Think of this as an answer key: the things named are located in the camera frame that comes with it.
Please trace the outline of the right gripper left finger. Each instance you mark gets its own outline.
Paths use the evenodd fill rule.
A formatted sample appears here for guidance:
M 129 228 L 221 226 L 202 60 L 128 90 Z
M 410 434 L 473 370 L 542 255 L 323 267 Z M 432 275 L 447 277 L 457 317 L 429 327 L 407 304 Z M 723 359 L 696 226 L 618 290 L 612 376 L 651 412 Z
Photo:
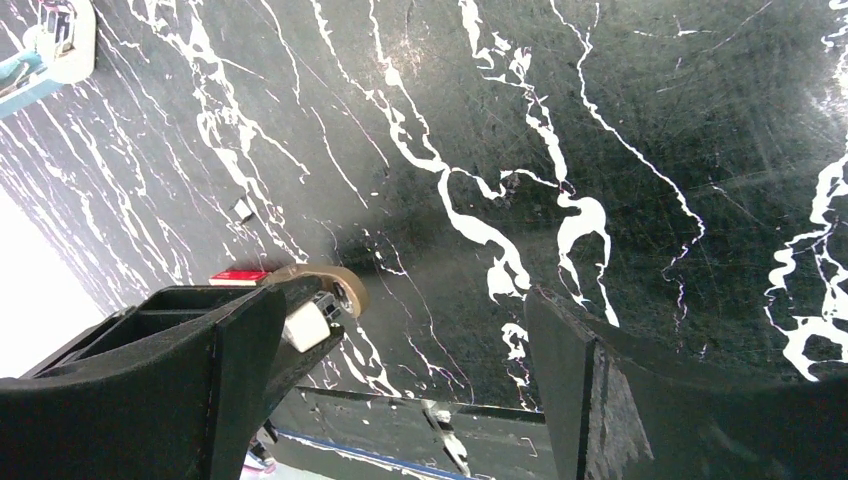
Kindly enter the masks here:
M 191 318 L 129 312 L 73 360 L 1 382 L 5 479 L 236 479 L 287 302 L 248 291 Z

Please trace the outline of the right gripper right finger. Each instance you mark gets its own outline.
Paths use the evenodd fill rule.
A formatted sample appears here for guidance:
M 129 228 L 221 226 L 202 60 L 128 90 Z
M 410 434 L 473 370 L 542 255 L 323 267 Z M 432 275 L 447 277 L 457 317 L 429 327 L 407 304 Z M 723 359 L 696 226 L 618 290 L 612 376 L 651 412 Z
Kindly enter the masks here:
M 560 479 L 843 479 L 847 381 L 677 355 L 534 287 L 533 375 Z

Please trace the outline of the red white staple box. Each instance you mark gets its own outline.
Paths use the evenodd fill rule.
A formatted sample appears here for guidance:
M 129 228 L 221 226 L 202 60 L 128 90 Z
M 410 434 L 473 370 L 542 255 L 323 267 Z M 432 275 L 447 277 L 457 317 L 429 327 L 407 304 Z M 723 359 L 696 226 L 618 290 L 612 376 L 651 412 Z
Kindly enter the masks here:
M 228 270 L 217 273 L 208 279 L 212 286 L 255 287 L 261 284 L 270 273 L 262 270 Z

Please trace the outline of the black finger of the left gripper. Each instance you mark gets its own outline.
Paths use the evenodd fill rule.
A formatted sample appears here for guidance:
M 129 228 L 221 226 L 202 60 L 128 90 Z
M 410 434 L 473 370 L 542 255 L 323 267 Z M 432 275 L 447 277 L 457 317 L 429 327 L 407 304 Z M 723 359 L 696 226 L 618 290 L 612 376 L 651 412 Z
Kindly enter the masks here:
M 297 288 L 293 293 L 281 285 L 285 294 L 286 314 L 290 312 L 291 300 L 301 299 L 302 293 Z M 270 367 L 269 378 L 263 394 L 261 416 L 268 418 L 281 403 L 288 392 L 297 386 L 324 358 L 336 348 L 345 333 L 344 327 L 335 321 L 331 325 L 331 336 L 316 347 L 305 353 L 299 353 L 289 345 L 281 334 L 277 352 Z

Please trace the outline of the beige small eraser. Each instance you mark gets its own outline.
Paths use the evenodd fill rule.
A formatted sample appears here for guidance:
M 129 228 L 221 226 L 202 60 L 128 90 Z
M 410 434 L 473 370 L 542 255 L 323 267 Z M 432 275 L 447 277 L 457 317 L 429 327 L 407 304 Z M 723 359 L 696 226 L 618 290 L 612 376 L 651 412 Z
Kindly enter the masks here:
M 331 336 L 331 325 L 346 313 L 356 319 L 370 306 L 370 295 L 353 271 L 340 266 L 293 264 L 270 273 L 260 284 L 282 285 L 301 299 L 291 300 L 282 338 L 305 353 Z

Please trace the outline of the light blue stapler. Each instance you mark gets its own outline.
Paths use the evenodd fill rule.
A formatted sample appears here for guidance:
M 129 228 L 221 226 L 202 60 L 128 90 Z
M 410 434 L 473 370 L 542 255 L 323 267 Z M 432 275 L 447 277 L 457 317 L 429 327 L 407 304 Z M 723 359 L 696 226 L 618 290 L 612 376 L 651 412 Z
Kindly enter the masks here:
M 38 23 L 23 35 L 23 47 L 1 62 L 1 116 L 92 75 L 97 18 L 89 0 L 40 1 Z

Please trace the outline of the small white staple piece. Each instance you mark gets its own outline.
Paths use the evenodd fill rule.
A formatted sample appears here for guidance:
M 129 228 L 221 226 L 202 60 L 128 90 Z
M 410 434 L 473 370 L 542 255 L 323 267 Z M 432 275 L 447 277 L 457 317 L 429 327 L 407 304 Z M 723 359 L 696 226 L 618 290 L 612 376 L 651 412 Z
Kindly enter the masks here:
M 245 198 L 240 198 L 233 205 L 232 210 L 237 217 L 237 221 L 241 224 L 249 221 L 255 215 L 253 208 Z

